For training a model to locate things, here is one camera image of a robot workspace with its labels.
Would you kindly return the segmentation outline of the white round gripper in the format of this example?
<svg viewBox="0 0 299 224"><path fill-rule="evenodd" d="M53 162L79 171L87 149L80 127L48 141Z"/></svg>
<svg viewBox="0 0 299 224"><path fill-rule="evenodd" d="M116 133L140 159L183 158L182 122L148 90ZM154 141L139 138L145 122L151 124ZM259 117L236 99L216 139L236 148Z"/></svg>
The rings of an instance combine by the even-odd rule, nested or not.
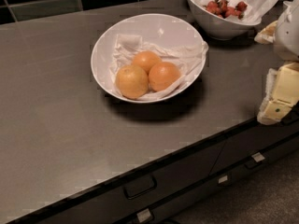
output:
<svg viewBox="0 0 299 224"><path fill-rule="evenodd" d="M266 77L265 97L257 120L263 125L281 122L299 101L299 0L284 1L278 21L264 27L255 37L259 44L272 44L285 61L278 70L270 69Z"/></svg>

